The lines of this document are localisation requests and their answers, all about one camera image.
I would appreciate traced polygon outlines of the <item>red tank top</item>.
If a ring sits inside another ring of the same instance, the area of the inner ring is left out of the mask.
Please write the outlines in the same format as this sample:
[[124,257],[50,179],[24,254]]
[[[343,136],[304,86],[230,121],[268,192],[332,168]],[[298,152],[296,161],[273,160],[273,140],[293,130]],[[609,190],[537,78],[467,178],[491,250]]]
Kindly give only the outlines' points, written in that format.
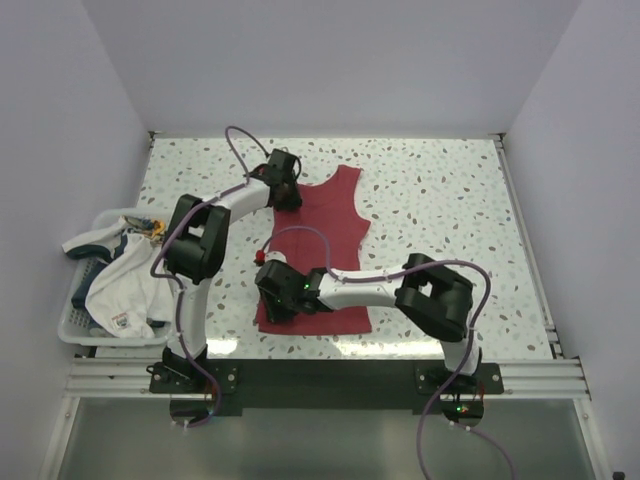
[[[279,252],[297,271],[306,274],[327,264],[338,270],[358,270],[359,250],[370,222],[355,207],[361,170],[340,165],[319,185],[301,185],[302,206],[295,212],[274,213],[273,233],[267,251]],[[265,304],[258,304],[258,330],[293,336],[360,335],[372,331],[365,307],[335,313],[298,314],[291,321],[272,323]]]

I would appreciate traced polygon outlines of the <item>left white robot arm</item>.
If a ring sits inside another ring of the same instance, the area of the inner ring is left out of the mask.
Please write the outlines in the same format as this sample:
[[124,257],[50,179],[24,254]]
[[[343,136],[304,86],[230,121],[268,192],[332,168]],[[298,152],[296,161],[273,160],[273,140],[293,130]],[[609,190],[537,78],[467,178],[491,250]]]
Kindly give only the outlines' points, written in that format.
[[258,210],[295,211],[302,205],[297,180],[300,159],[275,149],[240,184],[209,199],[185,194],[176,203],[161,249],[162,278],[176,285],[175,314],[166,350],[177,361],[173,382],[185,392],[200,390],[207,368],[205,316],[211,281],[224,262],[230,226]]

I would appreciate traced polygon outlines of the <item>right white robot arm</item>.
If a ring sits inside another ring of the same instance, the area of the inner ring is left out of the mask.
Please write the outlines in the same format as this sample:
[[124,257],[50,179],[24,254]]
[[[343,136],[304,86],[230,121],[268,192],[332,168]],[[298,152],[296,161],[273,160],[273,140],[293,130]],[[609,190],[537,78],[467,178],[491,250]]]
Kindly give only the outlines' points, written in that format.
[[295,317],[334,315],[356,307],[395,308],[421,332],[438,340],[445,379],[459,393],[481,380],[481,350],[471,339],[473,284],[449,262],[411,254],[405,263],[382,271],[314,268],[303,274],[279,259],[266,261],[255,277],[266,316],[275,323]]

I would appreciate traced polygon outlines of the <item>white navy tank top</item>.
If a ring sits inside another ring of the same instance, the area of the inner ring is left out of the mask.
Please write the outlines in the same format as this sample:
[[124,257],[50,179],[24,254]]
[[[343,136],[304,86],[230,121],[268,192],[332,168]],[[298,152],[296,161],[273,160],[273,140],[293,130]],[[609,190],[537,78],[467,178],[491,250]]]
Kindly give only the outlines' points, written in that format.
[[75,309],[71,298],[70,306],[89,316],[92,335],[150,340],[173,323],[174,295],[167,279],[151,275],[162,243],[128,232],[122,216],[62,244],[71,260],[107,264],[90,287],[86,310]]

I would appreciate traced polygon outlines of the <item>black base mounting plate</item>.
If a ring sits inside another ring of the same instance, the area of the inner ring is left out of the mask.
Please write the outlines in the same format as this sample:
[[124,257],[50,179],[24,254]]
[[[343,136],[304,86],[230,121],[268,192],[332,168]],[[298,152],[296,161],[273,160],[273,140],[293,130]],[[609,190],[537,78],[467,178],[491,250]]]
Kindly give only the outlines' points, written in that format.
[[421,412],[445,385],[446,412],[478,420],[484,395],[500,395],[500,367],[484,363],[450,381],[441,360],[208,360],[209,374],[185,376],[156,362],[149,391],[170,399],[170,414],[201,420],[209,413],[240,416],[246,409],[409,410]]

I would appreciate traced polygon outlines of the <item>colourful printed garment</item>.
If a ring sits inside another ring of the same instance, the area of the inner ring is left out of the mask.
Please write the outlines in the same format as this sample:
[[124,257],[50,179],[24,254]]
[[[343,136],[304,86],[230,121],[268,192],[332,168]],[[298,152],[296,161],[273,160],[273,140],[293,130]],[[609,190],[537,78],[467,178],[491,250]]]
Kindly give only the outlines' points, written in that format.
[[161,244],[166,234],[166,223],[163,220],[150,217],[135,217],[123,215],[126,230],[148,238],[152,243]]

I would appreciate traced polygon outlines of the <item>white plastic laundry basket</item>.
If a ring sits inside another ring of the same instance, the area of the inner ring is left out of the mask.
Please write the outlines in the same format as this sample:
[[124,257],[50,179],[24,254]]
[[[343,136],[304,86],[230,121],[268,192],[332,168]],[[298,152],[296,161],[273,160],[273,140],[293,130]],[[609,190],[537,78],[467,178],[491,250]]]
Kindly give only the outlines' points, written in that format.
[[[170,212],[163,209],[142,207],[142,208],[121,208],[111,209],[100,213],[94,220],[89,231],[94,229],[103,228],[110,225],[116,220],[119,215],[141,215],[157,217],[162,219],[168,226]],[[60,340],[69,344],[77,344],[87,347],[116,347],[116,348],[138,348],[138,347],[150,347],[164,344],[169,334],[171,333],[173,323],[169,327],[164,327],[158,330],[155,337],[150,340],[125,340],[115,338],[103,338],[92,335],[89,331],[90,320],[89,316],[76,312],[70,306],[71,294],[75,288],[79,285],[79,282],[84,278],[86,273],[92,268],[93,264],[87,260],[76,261],[76,271],[72,281],[71,289],[68,294],[68,299],[61,314],[58,336]]]

